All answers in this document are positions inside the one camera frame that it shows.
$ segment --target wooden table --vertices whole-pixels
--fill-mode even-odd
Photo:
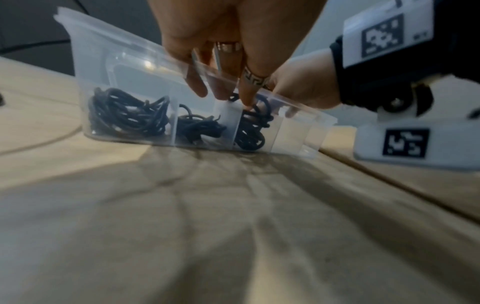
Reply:
[[[0,60],[0,303],[479,301],[474,221],[320,153],[93,141],[77,91]]]

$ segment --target plastic organizer box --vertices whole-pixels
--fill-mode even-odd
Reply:
[[[82,128],[90,138],[308,156],[337,122],[264,89],[251,110],[237,93],[218,100],[209,88],[200,98],[185,82],[190,68],[207,87],[212,79],[233,87],[237,80],[179,62],[161,46],[77,11],[59,8],[55,19],[71,38]],[[287,118],[289,107],[299,112]]]

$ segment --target ring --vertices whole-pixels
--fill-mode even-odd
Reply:
[[[258,87],[263,87],[269,83],[270,76],[268,77],[259,77],[255,74],[253,74],[250,69],[245,66],[243,70],[243,77],[252,85],[258,86]]]
[[[241,42],[216,42],[216,49],[224,53],[235,53],[242,49]]]

